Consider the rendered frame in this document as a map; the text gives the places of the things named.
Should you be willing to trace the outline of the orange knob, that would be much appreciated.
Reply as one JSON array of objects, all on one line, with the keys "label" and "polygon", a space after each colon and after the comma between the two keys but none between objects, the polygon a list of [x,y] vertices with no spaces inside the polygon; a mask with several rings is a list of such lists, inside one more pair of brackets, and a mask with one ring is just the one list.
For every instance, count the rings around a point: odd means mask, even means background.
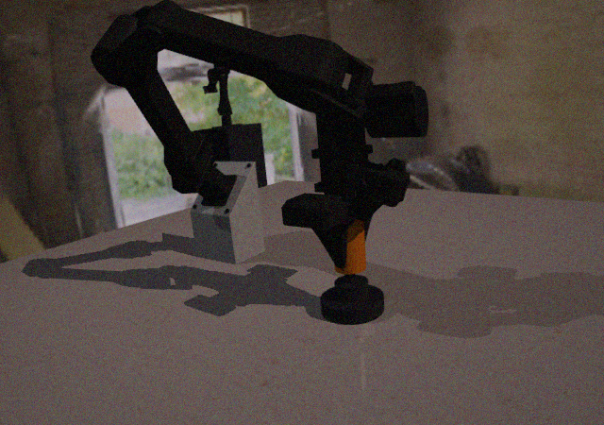
[{"label": "orange knob", "polygon": [[335,264],[335,270],[344,275],[359,274],[366,269],[364,225],[361,220],[356,220],[348,229],[347,256],[345,268]]}]

